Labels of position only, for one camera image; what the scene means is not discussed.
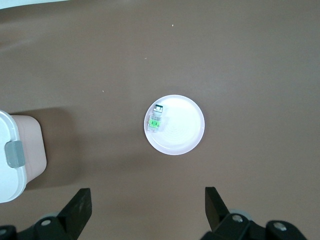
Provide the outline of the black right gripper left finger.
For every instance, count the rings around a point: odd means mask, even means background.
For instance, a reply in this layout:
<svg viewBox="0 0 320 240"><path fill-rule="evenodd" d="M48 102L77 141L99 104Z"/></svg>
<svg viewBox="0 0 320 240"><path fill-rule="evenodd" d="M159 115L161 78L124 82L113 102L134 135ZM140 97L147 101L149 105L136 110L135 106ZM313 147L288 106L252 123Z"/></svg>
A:
<svg viewBox="0 0 320 240"><path fill-rule="evenodd" d="M61 211L43 216L25 230L0 225L0 240L78 240L91 215L91 189L81 188Z"/></svg>

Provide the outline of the white lidded storage box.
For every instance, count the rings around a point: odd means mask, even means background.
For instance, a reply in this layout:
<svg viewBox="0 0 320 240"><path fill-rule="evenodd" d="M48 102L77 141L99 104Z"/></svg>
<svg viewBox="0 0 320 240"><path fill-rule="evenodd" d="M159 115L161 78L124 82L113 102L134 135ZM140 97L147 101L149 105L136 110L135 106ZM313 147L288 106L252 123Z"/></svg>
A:
<svg viewBox="0 0 320 240"><path fill-rule="evenodd" d="M39 122L0 110L0 204L13 201L47 167Z"/></svg>

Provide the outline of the brown table mat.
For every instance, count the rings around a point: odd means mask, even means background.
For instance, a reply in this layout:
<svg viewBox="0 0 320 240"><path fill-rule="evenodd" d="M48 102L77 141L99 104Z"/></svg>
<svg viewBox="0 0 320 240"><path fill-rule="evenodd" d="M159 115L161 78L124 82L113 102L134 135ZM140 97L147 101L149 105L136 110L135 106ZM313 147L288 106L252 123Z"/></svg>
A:
<svg viewBox="0 0 320 240"><path fill-rule="evenodd" d="M181 155L148 142L161 97L201 109ZM205 188L320 240L320 0L70 0L0 10L0 109L42 128L47 167L0 225L90 188L79 240L199 240Z"/></svg>

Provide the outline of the green push-button switch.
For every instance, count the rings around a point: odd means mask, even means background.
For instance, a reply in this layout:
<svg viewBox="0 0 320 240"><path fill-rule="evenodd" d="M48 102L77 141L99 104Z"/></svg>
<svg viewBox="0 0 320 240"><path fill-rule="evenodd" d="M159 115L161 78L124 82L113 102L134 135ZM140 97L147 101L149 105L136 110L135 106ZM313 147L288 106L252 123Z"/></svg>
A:
<svg viewBox="0 0 320 240"><path fill-rule="evenodd" d="M147 119L147 130L150 132L157 132L162 125L164 106L155 104L152 113Z"/></svg>

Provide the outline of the pink round plate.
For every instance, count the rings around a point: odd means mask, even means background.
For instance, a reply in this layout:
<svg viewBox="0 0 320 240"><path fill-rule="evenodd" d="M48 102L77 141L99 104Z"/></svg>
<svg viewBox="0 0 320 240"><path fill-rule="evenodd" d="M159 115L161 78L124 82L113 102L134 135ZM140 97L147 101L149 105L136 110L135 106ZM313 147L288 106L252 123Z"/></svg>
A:
<svg viewBox="0 0 320 240"><path fill-rule="evenodd" d="M147 130L153 106L163 106L161 127L157 132ZM182 155L193 150L205 132L205 118L200 107L190 98L172 94L153 102L143 121L144 134L150 145L166 155Z"/></svg>

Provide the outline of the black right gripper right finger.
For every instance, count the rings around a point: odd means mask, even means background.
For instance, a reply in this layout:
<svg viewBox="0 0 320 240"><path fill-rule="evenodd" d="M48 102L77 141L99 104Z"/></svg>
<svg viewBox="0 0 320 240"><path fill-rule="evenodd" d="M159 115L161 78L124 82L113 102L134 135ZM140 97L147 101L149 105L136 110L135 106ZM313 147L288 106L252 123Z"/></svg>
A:
<svg viewBox="0 0 320 240"><path fill-rule="evenodd" d="M293 224L271 220L265 227L231 213L215 187L205 188L205 214L211 228L200 240L307 240Z"/></svg>

